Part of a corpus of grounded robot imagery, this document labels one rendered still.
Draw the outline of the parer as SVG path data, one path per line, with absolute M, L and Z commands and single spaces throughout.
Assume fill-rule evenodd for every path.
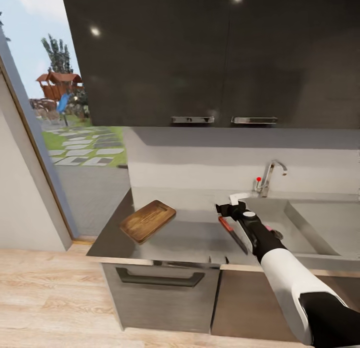
M 241 247 L 244 249 L 246 253 L 248 253 L 246 246 L 241 241 L 241 239 L 237 236 L 237 234 L 233 231 L 233 228 L 230 227 L 228 222 L 223 218 L 223 216 L 219 216 L 220 221 L 223 223 L 223 225 L 228 229 L 228 231 L 234 236 L 234 238 L 237 240 L 237 242 L 241 245 Z

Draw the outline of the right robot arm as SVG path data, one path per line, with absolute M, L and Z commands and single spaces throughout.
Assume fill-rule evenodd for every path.
M 246 209 L 240 200 L 249 197 L 249 193 L 230 195 L 230 203 L 216 204 L 216 210 L 236 221 L 299 342 L 315 348 L 360 348 L 360 313 L 350 309 L 281 243 L 275 231 Z

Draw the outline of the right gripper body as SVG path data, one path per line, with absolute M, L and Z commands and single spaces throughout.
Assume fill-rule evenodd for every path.
M 220 206 L 220 210 L 221 210 L 221 215 L 223 217 L 232 217 L 233 218 L 233 213 L 235 212 L 236 209 L 246 209 L 246 203 L 239 201 L 238 205 L 221 205 Z

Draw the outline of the cutting board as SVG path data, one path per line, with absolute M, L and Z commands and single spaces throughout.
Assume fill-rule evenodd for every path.
M 138 243 L 143 242 L 176 214 L 176 210 L 154 200 L 123 219 L 119 226 Z

